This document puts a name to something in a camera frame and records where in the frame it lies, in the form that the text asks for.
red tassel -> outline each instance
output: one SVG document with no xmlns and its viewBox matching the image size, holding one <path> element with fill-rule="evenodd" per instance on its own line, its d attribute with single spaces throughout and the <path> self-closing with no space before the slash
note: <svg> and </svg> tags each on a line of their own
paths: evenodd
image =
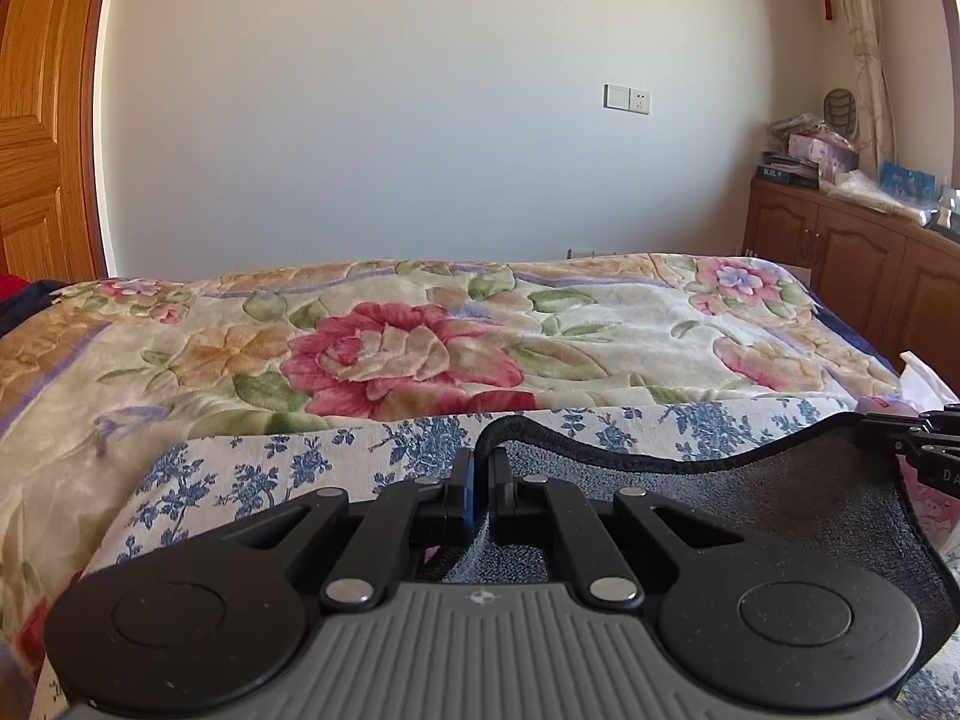
<svg viewBox="0 0 960 720">
<path fill-rule="evenodd" d="M 829 22 L 833 21 L 833 0 L 824 0 L 824 5 L 827 7 L 827 20 Z"/>
</svg>

light switch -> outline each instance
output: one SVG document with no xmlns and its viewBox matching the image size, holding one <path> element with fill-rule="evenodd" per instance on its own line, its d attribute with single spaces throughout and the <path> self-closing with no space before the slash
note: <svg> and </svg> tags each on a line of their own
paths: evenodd
<svg viewBox="0 0 960 720">
<path fill-rule="evenodd" d="M 630 110 L 630 87 L 607 84 L 603 95 L 604 108 L 616 108 L 618 111 Z"/>
<path fill-rule="evenodd" d="M 644 89 L 630 90 L 630 110 L 634 113 L 650 114 L 650 93 Z"/>
</svg>

round black pad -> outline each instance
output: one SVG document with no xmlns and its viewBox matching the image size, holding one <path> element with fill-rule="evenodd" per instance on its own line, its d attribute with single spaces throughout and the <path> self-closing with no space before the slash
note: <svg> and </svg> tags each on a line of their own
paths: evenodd
<svg viewBox="0 0 960 720">
<path fill-rule="evenodd" d="M 895 689 L 922 637 L 914 605 L 888 581 L 776 541 L 691 556 L 658 627 L 694 680 L 788 712 L 855 707 Z"/>
<path fill-rule="evenodd" d="M 304 603 L 267 551 L 198 541 L 91 574 L 47 620 L 64 689 L 116 714 L 184 717 L 282 669 Z"/>
<path fill-rule="evenodd" d="M 820 647 L 846 634 L 853 613 L 839 595 L 805 581 L 762 584 L 740 599 L 740 616 L 776 644 Z"/>
<path fill-rule="evenodd" d="M 224 599 L 206 587 L 160 581 L 123 598 L 113 610 L 113 625 L 134 644 L 176 647 L 214 632 L 226 612 Z"/>
</svg>

box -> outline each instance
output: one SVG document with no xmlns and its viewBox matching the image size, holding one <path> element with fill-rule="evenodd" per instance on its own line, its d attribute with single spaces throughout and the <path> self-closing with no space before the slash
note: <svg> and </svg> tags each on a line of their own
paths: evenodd
<svg viewBox="0 0 960 720">
<path fill-rule="evenodd" d="M 902 165 L 884 162 L 880 170 L 880 189 L 915 208 L 933 208 L 937 204 L 937 176 Z"/>
<path fill-rule="evenodd" d="M 856 151 L 805 135 L 791 135 L 788 151 L 792 156 L 816 162 L 820 166 L 820 180 L 829 183 L 835 183 L 837 173 L 851 172 L 860 165 L 860 155 Z"/>
</svg>

wooden door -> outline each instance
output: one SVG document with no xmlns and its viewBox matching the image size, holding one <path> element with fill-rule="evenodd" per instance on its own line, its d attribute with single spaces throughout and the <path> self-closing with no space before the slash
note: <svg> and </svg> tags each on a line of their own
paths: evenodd
<svg viewBox="0 0 960 720">
<path fill-rule="evenodd" d="M 101 1 L 0 1 L 0 269 L 10 274 L 106 275 L 91 119 Z"/>
<path fill-rule="evenodd" d="M 809 268 L 816 223 L 816 203 L 755 181 L 750 195 L 744 253 L 775 263 Z"/>
<path fill-rule="evenodd" d="M 814 241 L 813 290 L 880 349 L 906 238 L 883 224 L 824 206 Z"/>
<path fill-rule="evenodd" d="M 884 347 L 891 359 L 912 351 L 960 392 L 960 251 L 906 245 Z"/>
</svg>

